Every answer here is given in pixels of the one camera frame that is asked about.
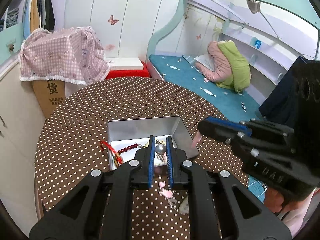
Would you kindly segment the person right hand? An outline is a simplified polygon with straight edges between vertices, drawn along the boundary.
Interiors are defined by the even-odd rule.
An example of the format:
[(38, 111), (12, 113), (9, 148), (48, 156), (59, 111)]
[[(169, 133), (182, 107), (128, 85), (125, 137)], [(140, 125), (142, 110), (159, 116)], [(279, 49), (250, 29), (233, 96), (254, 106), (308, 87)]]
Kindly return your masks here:
[(304, 218), (313, 196), (317, 194), (319, 194), (319, 187), (315, 188), (306, 199), (301, 201), (290, 201), (285, 204), (284, 196), (280, 192), (269, 187), (265, 193), (264, 204), (273, 213), (289, 212), (290, 215), (293, 214)]

